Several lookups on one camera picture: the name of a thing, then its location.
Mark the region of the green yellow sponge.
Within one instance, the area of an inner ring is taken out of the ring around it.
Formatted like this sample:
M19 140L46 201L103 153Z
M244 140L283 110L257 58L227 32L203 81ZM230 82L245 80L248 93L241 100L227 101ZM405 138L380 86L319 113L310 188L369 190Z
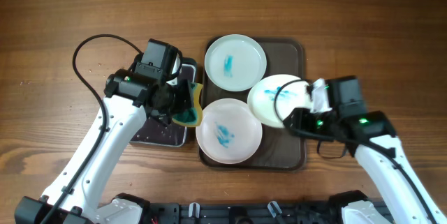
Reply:
M175 97L177 109L173 121L185 127L197 127L203 119L203 109L200 106L200 93L203 85L184 80L179 86Z

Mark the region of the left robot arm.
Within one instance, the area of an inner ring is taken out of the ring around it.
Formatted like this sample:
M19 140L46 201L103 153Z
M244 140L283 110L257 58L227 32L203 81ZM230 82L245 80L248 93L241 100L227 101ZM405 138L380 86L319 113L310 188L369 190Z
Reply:
M16 223L153 223L150 203L142 198L122 193L110 204L98 204L119 158L146 120L200 125L203 86L189 80L170 83L182 64L180 50L151 39L129 68L111 74L105 96L93 93L100 110L73 157L39 199L21 199Z

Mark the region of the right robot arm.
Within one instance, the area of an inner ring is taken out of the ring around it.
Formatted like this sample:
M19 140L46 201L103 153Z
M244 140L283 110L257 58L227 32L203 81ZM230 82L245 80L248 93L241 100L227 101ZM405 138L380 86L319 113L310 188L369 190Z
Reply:
M446 216L409 164L397 131L381 111L367 110L355 76L319 79L304 87L310 107L278 116L291 134L338 141L366 171L396 223L445 223Z

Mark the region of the white plate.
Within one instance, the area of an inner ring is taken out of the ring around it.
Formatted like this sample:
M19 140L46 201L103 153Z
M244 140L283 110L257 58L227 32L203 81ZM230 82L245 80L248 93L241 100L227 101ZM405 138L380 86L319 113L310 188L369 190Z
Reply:
M203 110L196 139L205 155L232 165L251 158L261 145L262 123L248 105L234 98L216 100Z
M296 107L309 109L308 82L288 74L271 75L251 88L247 104L252 114L266 126L283 128L285 119Z

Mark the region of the white plate front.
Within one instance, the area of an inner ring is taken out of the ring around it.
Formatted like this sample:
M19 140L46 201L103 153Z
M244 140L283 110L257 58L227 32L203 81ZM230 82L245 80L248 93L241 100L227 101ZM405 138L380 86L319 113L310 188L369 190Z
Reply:
M196 139L205 155L232 165L251 158L261 145L262 123L248 105L234 98L216 100L203 110Z

